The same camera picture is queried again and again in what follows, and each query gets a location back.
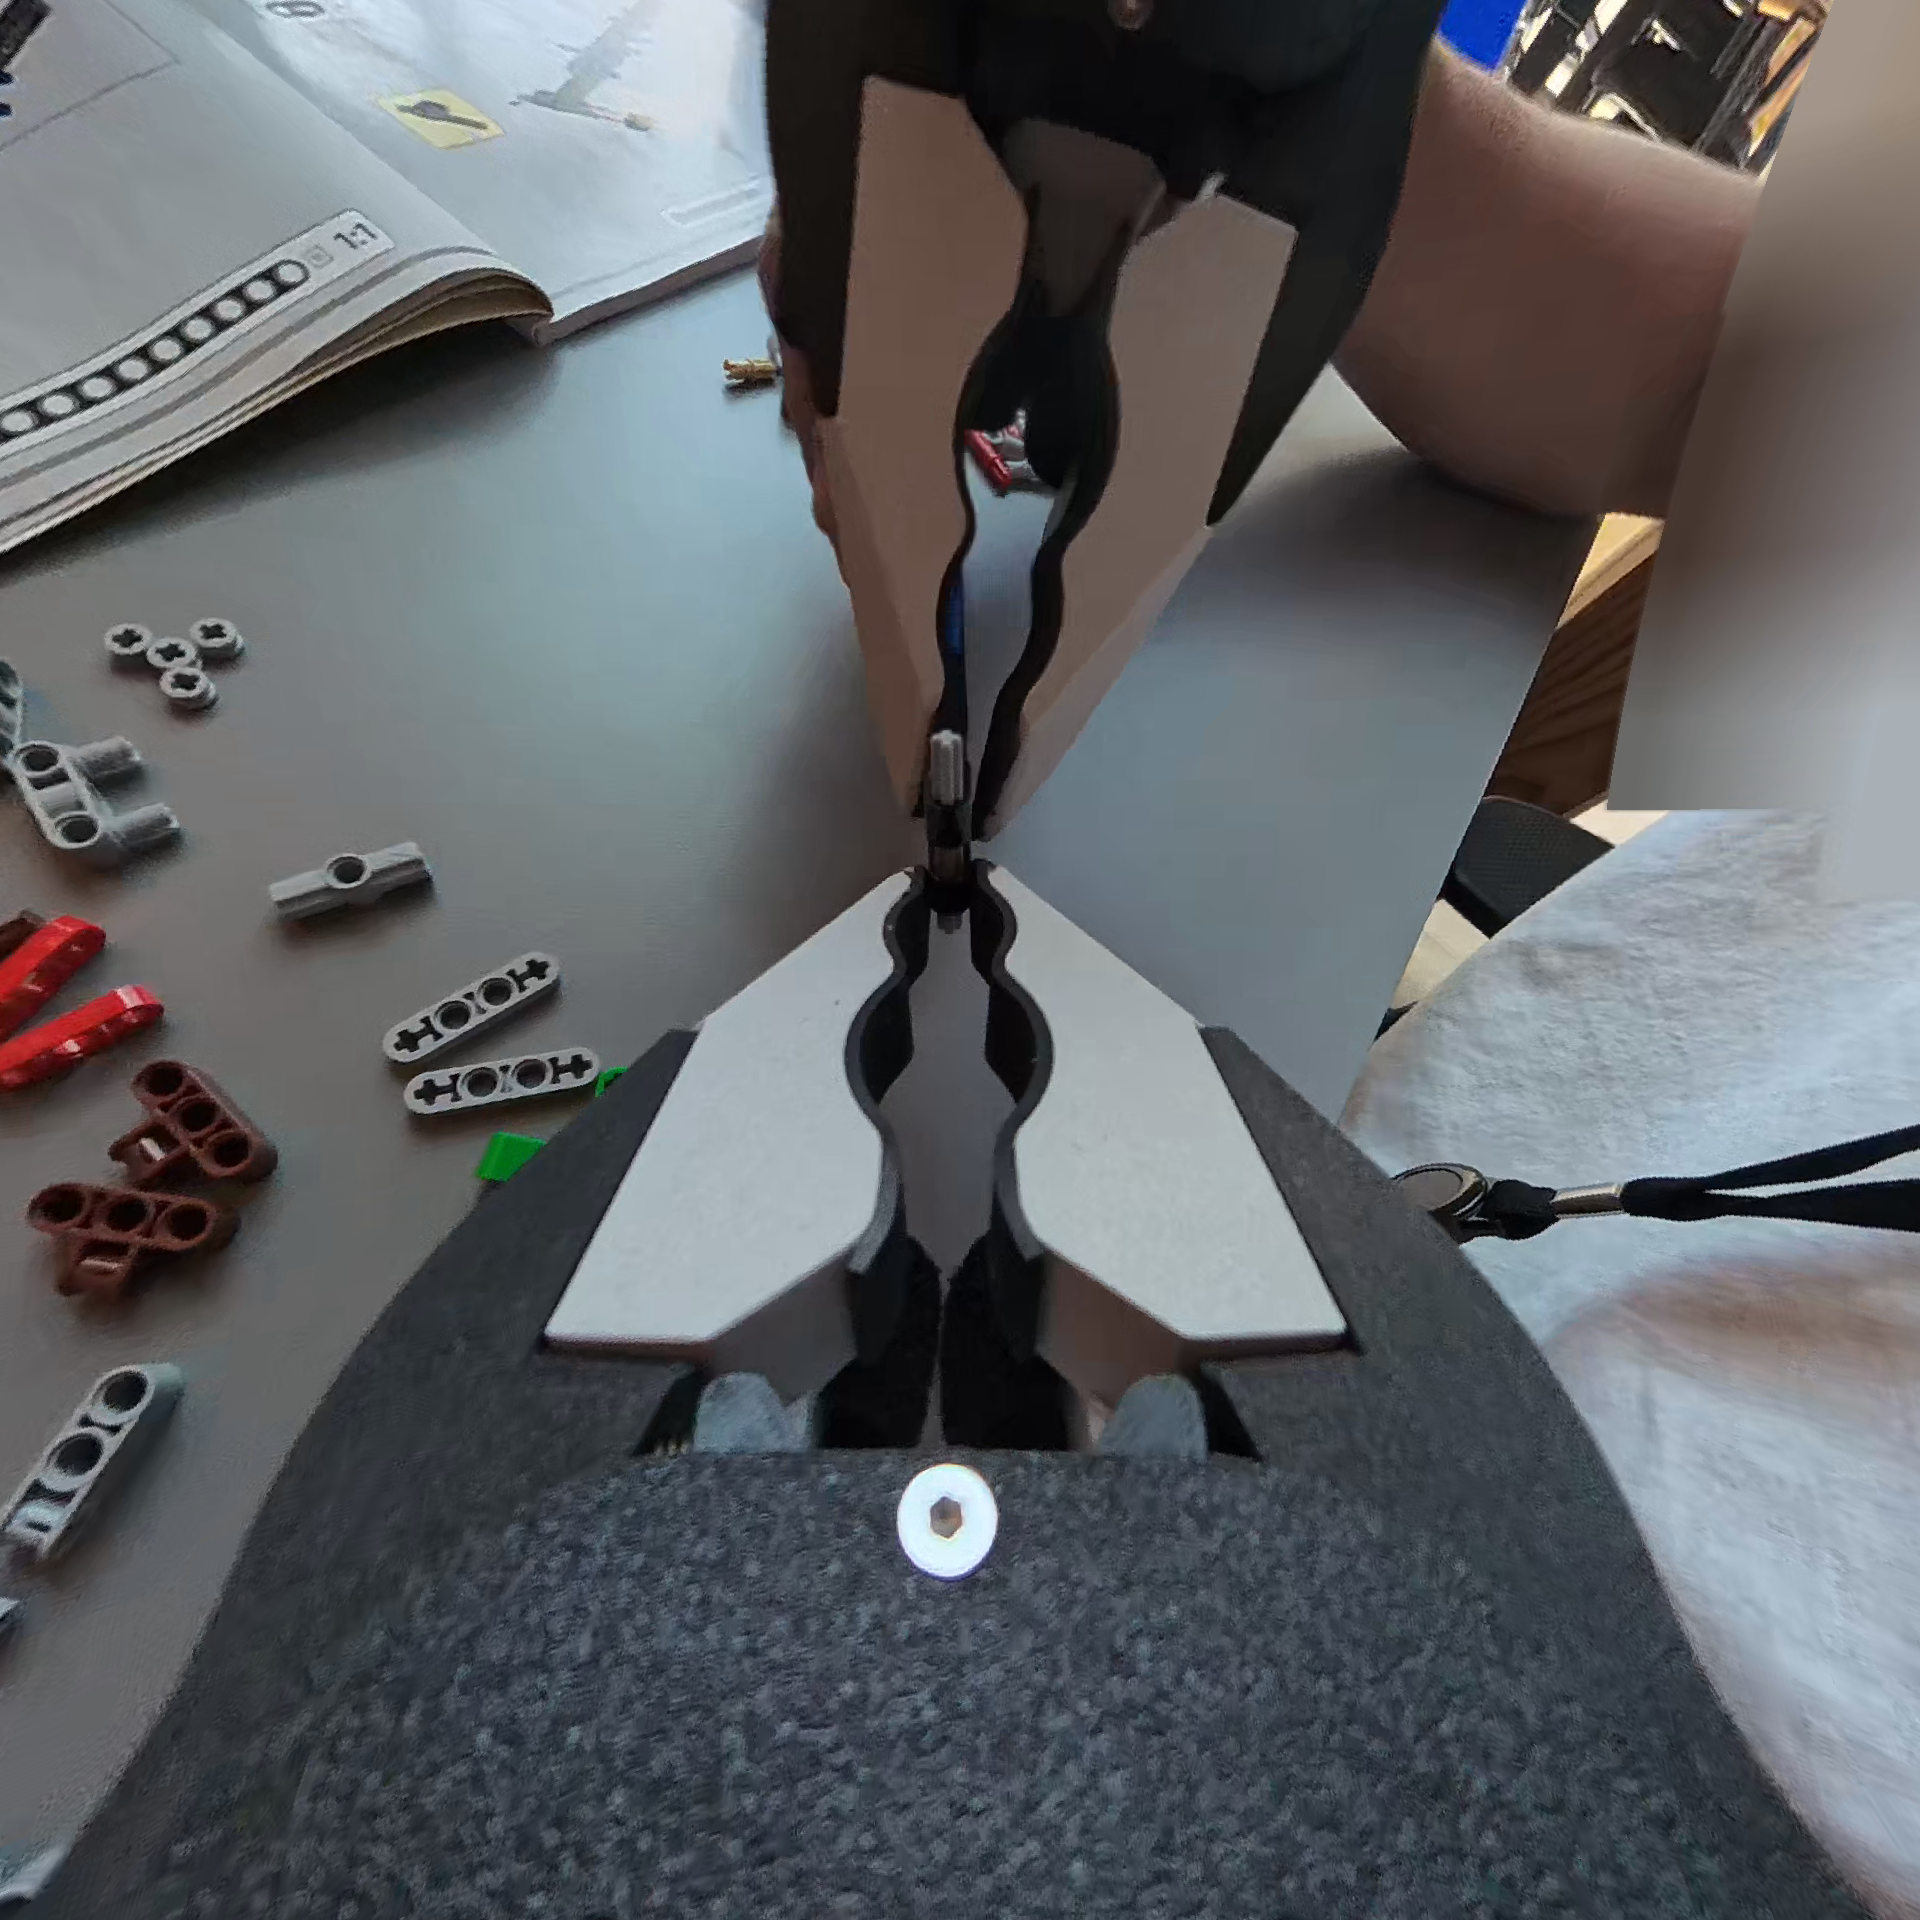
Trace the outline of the person's right forearm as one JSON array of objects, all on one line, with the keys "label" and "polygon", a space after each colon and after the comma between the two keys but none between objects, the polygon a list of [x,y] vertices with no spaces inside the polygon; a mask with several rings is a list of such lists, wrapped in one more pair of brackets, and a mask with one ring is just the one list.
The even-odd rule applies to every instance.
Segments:
[{"label": "person's right forearm", "polygon": [[1540,515],[1667,515],[1762,175],[1426,47],[1398,208],[1334,372],[1426,467]]}]

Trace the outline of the black lego beam assembly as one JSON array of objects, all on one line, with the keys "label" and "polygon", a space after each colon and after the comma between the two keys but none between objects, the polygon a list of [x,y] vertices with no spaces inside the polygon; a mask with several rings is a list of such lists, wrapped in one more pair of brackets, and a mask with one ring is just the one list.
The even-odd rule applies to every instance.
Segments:
[{"label": "black lego beam assembly", "polygon": [[974,902],[974,748],[970,748],[970,658],[962,658],[962,567],[936,599],[944,694],[931,720],[920,818],[925,885],[944,932],[955,932]]}]

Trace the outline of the light grey lego connector beam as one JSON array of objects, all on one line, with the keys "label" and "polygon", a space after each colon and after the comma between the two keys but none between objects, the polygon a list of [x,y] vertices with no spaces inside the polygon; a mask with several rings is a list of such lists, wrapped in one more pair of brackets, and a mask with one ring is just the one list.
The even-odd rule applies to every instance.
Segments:
[{"label": "light grey lego connector beam", "polygon": [[6,1503],[6,1559],[50,1570],[72,1556],[156,1452],[182,1393],[169,1363],[100,1376]]}]

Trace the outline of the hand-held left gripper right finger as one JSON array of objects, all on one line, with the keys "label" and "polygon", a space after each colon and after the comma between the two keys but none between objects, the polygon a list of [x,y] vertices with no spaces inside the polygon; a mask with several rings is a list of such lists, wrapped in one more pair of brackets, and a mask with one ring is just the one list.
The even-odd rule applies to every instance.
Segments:
[{"label": "hand-held left gripper right finger", "polygon": [[1076,1443],[1076,1403],[1334,1352],[1347,1318],[1212,1033],[1008,869],[974,869],[990,1219],[948,1287],[948,1441]]}]

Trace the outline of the red lego liftarm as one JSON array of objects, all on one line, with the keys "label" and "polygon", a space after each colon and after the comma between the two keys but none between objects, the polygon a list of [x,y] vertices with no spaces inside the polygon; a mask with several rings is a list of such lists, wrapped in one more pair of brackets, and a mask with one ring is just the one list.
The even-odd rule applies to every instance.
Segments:
[{"label": "red lego liftarm", "polygon": [[21,1091],[72,1074],[89,1057],[164,1024],[164,1001],[151,985],[116,985],[78,1008],[34,1024],[0,1044],[0,1090]]},{"label": "red lego liftarm", "polygon": [[52,916],[0,964],[0,1038],[34,1028],[56,991],[104,950],[104,930],[78,916]]}]

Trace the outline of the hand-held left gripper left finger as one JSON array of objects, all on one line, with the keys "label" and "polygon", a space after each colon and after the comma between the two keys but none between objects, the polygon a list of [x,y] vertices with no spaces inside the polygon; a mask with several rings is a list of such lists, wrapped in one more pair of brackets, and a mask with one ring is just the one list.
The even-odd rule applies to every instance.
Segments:
[{"label": "hand-held left gripper left finger", "polygon": [[882,881],[708,1012],[541,1345],[809,1403],[837,1448],[912,1448],[944,1283],[907,1228],[885,1091],[916,1057],[931,875]]}]

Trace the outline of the grey thin lego liftarm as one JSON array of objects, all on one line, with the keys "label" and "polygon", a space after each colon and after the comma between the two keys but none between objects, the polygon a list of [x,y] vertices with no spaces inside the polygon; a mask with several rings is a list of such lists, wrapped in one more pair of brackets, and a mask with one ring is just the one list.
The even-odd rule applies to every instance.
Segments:
[{"label": "grey thin lego liftarm", "polygon": [[470,979],[457,991],[443,991],[426,1001],[421,1008],[405,1012],[381,1038],[377,1055],[396,1071],[419,1071],[421,1060],[470,1044],[541,1001],[561,991],[561,956],[552,950],[523,950],[485,979]]},{"label": "grey thin lego liftarm", "polygon": [[604,1060],[590,1048],[535,1048],[476,1068],[419,1071],[402,1090],[402,1104],[413,1120],[478,1114],[535,1099],[593,1091],[599,1074]]}]

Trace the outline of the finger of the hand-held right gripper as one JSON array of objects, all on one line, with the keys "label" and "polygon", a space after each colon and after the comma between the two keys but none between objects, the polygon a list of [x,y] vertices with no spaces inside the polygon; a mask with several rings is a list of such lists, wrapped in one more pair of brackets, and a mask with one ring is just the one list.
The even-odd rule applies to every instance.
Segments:
[{"label": "finger of the hand-held right gripper", "polygon": [[970,105],[873,75],[860,112],[833,482],[848,618],[898,808],[944,694],[936,599],[974,542],[959,400],[1016,301],[1026,208]]},{"label": "finger of the hand-held right gripper", "polygon": [[976,836],[999,836],[1043,789],[1212,542],[1212,492],[1288,250],[1287,220],[1212,194],[1132,239],[1101,287],[1031,633],[976,755]]}]

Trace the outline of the instruction booklet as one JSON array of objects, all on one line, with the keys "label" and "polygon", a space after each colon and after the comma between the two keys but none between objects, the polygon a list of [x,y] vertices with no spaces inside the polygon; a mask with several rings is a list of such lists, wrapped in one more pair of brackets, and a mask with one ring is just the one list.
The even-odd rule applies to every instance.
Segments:
[{"label": "instruction booklet", "polygon": [[0,549],[389,348],[754,266],[734,0],[26,7],[0,133]]}]

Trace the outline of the black office chair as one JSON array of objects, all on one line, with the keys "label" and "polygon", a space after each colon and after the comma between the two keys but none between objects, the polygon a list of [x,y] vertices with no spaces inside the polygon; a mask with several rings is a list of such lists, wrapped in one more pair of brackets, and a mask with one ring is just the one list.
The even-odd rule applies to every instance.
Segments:
[{"label": "black office chair", "polygon": [[1613,855],[1615,847],[1544,808],[1482,797],[1454,850],[1438,902],[1473,932],[1499,939],[1544,896]]}]

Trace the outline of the brown lego liftarm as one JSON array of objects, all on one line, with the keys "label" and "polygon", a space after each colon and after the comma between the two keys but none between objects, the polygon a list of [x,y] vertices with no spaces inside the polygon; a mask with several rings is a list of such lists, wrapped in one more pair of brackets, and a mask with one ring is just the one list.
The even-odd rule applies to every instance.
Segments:
[{"label": "brown lego liftarm", "polygon": [[134,1074],[139,1122],[110,1143],[110,1161],[126,1191],[263,1186],[277,1172],[277,1144],[251,1114],[202,1071],[151,1060]]},{"label": "brown lego liftarm", "polygon": [[156,1261],[230,1246],[238,1213],[158,1191],[50,1186],[26,1225],[52,1243],[66,1299],[118,1299]]}]

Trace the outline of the grey lego axle connector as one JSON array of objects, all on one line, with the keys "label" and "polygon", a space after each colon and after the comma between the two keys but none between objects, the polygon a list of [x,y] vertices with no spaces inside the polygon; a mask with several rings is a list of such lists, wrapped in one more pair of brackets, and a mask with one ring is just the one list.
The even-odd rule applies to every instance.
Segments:
[{"label": "grey lego axle connector", "polygon": [[419,840],[396,840],[381,850],[343,850],[314,872],[282,875],[269,885],[269,909],[282,925],[361,913],[402,892],[426,885],[432,864]]}]

